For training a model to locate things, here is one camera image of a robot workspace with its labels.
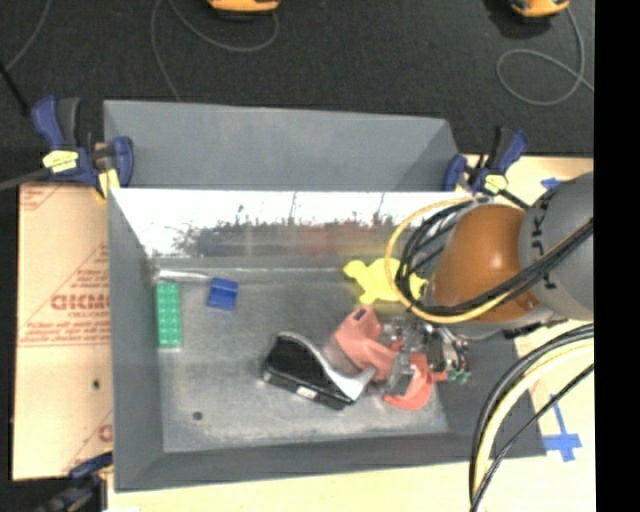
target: yellow toy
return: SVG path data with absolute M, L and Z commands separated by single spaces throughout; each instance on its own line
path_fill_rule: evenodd
M 394 274 L 399 265 L 400 262 L 398 260 L 391 259 L 391 271 Z M 384 258 L 379 258 L 368 266 L 360 260 L 353 260 L 347 263 L 342 270 L 347 276 L 355 279 L 364 290 L 364 293 L 360 296 L 362 304 L 373 304 L 376 300 L 387 302 L 397 302 L 399 300 L 387 281 Z M 425 280 L 415 274 L 409 278 L 409 287 L 415 298 L 421 296 L 421 288 L 424 283 Z

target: black cable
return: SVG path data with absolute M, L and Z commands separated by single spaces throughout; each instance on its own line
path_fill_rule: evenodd
M 477 512 L 478 511 L 478 509 L 480 507 L 480 504 L 482 502 L 482 498 L 486 494 L 487 489 L 489 488 L 489 484 L 493 480 L 493 477 L 495 476 L 498 468 L 500 467 L 500 464 L 502 463 L 504 458 L 507 456 L 507 453 L 509 452 L 511 447 L 520 438 L 520 436 L 528 428 L 530 428 L 531 425 L 533 425 L 544 414 L 546 414 L 549 411 L 549 409 L 551 409 L 564 396 L 566 396 L 566 394 L 569 391 L 571 391 L 573 388 L 575 388 L 588 375 L 590 375 L 594 371 L 594 369 L 595 369 L 595 363 L 592 363 L 587 368 L 582 370 L 578 375 L 576 375 L 573 379 L 571 379 L 567 383 L 567 385 L 564 388 L 562 388 L 562 390 L 560 390 L 555 396 L 553 396 L 550 400 L 548 400 L 545 403 L 545 405 L 534 416 L 532 416 L 527 421 L 527 423 L 525 423 L 525 425 L 520 430 L 518 430 L 518 432 L 511 439 L 509 439 L 509 441 L 507 441 L 507 443 L 504 445 L 504 447 L 500 450 L 500 452 L 497 454 L 497 456 L 495 457 L 495 459 L 491 463 L 491 466 L 489 466 L 489 469 L 487 470 L 487 472 L 484 474 L 484 476 L 482 478 L 482 481 L 480 482 L 480 485 L 478 486 L 478 490 L 475 492 L 475 494 L 473 494 L 473 497 L 472 497 L 472 500 L 471 500 L 471 510 L 470 510 L 470 512 Z
M 584 226 L 578 228 L 557 248 L 547 252 L 538 261 L 495 288 L 455 306 L 426 307 L 424 308 L 425 312 L 444 316 L 457 315 L 470 309 L 477 308 L 488 300 L 492 300 L 503 293 L 507 293 L 507 295 L 498 304 L 496 304 L 496 306 L 509 302 L 540 281 L 554 267 L 559 265 L 567 256 L 569 256 L 584 240 L 591 236 L 592 233 L 593 218 L 591 218 Z
M 29 183 L 31 181 L 41 180 L 46 178 L 49 175 L 49 169 L 38 169 L 37 171 L 29 172 L 27 174 L 23 174 L 18 176 L 17 178 L 11 178 L 5 181 L 0 182 L 0 192 L 3 190 L 8 190 L 10 188 L 18 187 L 23 185 L 24 183 Z
M 527 355 L 516 361 L 516 363 L 514 363 L 496 383 L 492 391 L 489 393 L 476 422 L 469 464 L 469 499 L 473 499 L 473 481 L 475 478 L 476 457 L 480 447 L 480 441 L 482 440 L 484 430 L 491 419 L 497 403 L 502 399 L 505 393 L 507 393 L 515 383 L 522 378 L 526 371 L 546 354 L 572 343 L 592 338 L 594 336 L 594 332 L 594 324 L 586 324 L 556 336 L 552 340 L 546 342 L 537 349 L 532 350 Z
M 564 240 L 560 245 L 545 253 L 539 260 L 531 264 L 526 269 L 521 270 L 518 274 L 504 281 L 500 285 L 488 290 L 472 299 L 469 299 L 460 304 L 454 306 L 423 306 L 417 301 L 414 301 L 415 307 L 421 311 L 439 316 L 454 316 L 471 309 L 475 309 L 485 304 L 487 301 L 493 300 L 498 296 L 506 294 L 504 298 L 496 304 L 504 304 L 509 302 L 526 290 L 534 286 L 538 281 L 544 278 L 554 267 L 559 265 L 567 256 L 569 256 L 584 240 L 586 240 L 593 233 L 593 218 L 589 219 L 584 226 L 578 228 L 571 236 Z M 421 234 L 424 235 L 428 230 L 424 230 Z M 412 254 L 413 247 L 416 245 L 415 240 L 411 240 L 411 245 L 407 243 L 400 258 L 400 265 L 396 273 L 395 282 L 398 289 L 406 296 L 409 289 L 409 277 L 408 272 L 409 262 L 415 256 Z
M 15 98 L 16 102 L 20 106 L 20 113 L 24 117 L 28 117 L 29 103 L 20 92 L 20 89 L 18 89 L 18 86 L 16 85 L 16 83 L 13 81 L 13 78 L 9 74 L 9 70 L 5 67 L 2 61 L 0 61 L 0 75 L 2 76 L 4 81 L 7 83 L 9 90 L 11 91 L 11 93 L 13 94 L 13 97 Z
M 429 231 L 440 221 L 445 222 L 451 216 L 458 214 L 461 210 L 467 208 L 473 201 L 465 201 L 464 203 L 455 204 L 453 206 L 449 206 L 443 210 L 436 212 L 434 215 L 425 219 L 411 234 L 409 240 L 405 244 L 402 255 L 399 259 L 398 270 L 395 275 L 395 282 L 398 286 L 398 289 L 405 295 L 406 297 L 411 297 L 410 286 L 409 286 L 409 277 L 415 271 L 409 267 L 409 264 L 412 262 L 415 253 L 419 250 L 424 249 L 433 239 L 437 238 L 442 232 L 436 232 L 435 235 L 428 237 L 426 241 L 423 238 L 428 235 Z

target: blue clamp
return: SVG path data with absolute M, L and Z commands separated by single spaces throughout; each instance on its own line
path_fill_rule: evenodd
M 529 146 L 529 138 L 518 128 L 498 128 L 494 147 L 489 157 L 482 158 L 476 167 L 467 165 L 467 159 L 456 154 L 447 165 L 442 190 L 452 192 L 458 185 L 472 194 L 479 192 L 491 196 L 501 193 L 507 187 L 505 174 Z
M 55 182 L 75 181 L 101 190 L 101 170 L 94 167 L 98 158 L 111 157 L 120 186 L 127 186 L 133 174 L 133 143 L 129 137 L 115 137 L 103 150 L 92 151 L 76 141 L 76 117 L 80 98 L 46 96 L 31 109 L 36 131 L 49 145 L 44 161 L 49 170 L 47 179 Z
M 107 452 L 89 459 L 69 471 L 71 484 L 38 505 L 32 512 L 76 512 L 93 498 L 96 488 L 103 482 L 98 471 L 113 464 L 113 453 Z

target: black carpet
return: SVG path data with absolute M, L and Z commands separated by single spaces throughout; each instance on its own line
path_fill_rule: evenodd
M 494 129 L 522 128 L 530 154 L 593 156 L 594 94 L 579 84 L 567 99 L 536 106 L 508 93 L 496 73 L 506 52 L 530 49 L 582 67 L 594 84 L 595 0 L 570 14 L 523 23 L 506 0 L 283 0 L 277 19 L 221 20 L 205 0 L 29 0 L 0 3 L 0 60 L 28 103 L 83 98 L 78 131 L 102 135 L 104 98 L 401 113 L 447 119 L 461 152 L 487 152 Z M 49 6 L 42 30 L 15 61 Z M 154 55 L 151 18 L 155 13 Z M 572 19 L 580 34 L 577 37 Z M 512 56 L 504 79 L 529 100 L 553 102 L 576 78 L 548 61 Z M 0 80 L 0 181 L 33 170 L 46 150 Z M 0 192 L 0 356 L 3 428 L 0 510 L 29 511 L 63 482 L 9 484 L 15 357 L 15 191 Z

